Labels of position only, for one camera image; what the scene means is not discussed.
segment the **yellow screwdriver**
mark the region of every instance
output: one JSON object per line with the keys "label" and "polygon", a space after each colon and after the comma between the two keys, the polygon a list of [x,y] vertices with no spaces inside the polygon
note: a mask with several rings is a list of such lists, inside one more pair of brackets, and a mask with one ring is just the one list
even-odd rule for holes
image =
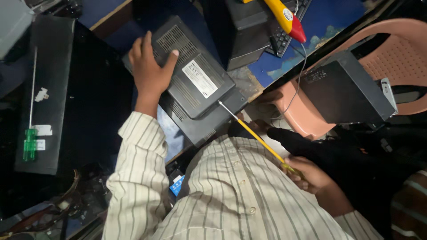
{"label": "yellow screwdriver", "polygon": [[295,170],[291,166],[286,164],[283,158],[279,156],[279,154],[277,154],[270,146],[268,146],[268,144],[266,144],[266,142],[264,142],[264,140],[262,140],[254,131],[252,131],[252,129],[250,129],[248,125],[246,125],[242,120],[240,120],[236,115],[234,115],[220,100],[218,100],[218,102],[221,106],[223,106],[227,110],[227,112],[229,112],[234,117],[234,119],[236,119],[238,123],[240,123],[240,125],[242,125],[242,127],[244,127],[252,136],[254,136],[254,138],[256,138],[265,148],[267,148],[267,150],[269,150],[277,159],[279,159],[282,162],[283,168],[285,168],[286,170],[289,170],[292,173],[298,174],[301,177],[301,179],[304,179],[304,176],[300,171]]}

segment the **white striped shirt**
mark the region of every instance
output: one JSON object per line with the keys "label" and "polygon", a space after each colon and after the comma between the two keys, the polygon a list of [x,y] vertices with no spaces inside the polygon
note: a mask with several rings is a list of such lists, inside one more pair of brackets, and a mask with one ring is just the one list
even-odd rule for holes
{"label": "white striped shirt", "polygon": [[271,153],[245,138],[222,136],[204,147],[170,209],[167,144],[157,120],[133,112],[119,135],[105,240],[382,239],[358,212],[331,217],[279,170]]}

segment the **person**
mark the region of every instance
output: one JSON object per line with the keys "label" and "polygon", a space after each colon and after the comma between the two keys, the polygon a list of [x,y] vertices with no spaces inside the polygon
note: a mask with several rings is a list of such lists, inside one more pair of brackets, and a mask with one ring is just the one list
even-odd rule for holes
{"label": "person", "polygon": [[286,159],[301,179],[250,137],[225,135],[203,147],[171,208],[167,144],[156,117],[178,56],[173,50],[158,66],[150,32],[129,52],[138,98],[118,132],[123,141],[107,181],[112,198],[103,239],[382,239],[313,162]]}

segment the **red and yellow soldering iron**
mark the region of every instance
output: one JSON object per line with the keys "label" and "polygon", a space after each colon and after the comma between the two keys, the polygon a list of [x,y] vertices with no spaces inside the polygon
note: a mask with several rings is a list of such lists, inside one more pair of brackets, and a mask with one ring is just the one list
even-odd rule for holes
{"label": "red and yellow soldering iron", "polygon": [[[251,1],[253,0],[242,0],[243,3]],[[307,41],[301,22],[280,0],[264,0],[264,2],[273,12],[277,22],[279,22],[280,26],[290,37],[300,43]]]}

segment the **shirt sleeve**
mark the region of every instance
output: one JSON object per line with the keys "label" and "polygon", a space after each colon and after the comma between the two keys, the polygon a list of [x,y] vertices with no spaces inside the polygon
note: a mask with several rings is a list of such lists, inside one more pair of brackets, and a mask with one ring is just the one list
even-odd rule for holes
{"label": "shirt sleeve", "polygon": [[146,239],[170,210],[166,136],[155,118],[139,112],[132,112],[119,135],[123,141],[107,181],[112,198],[102,239]]}
{"label": "shirt sleeve", "polygon": [[334,219],[355,240],[384,239],[358,211]]}

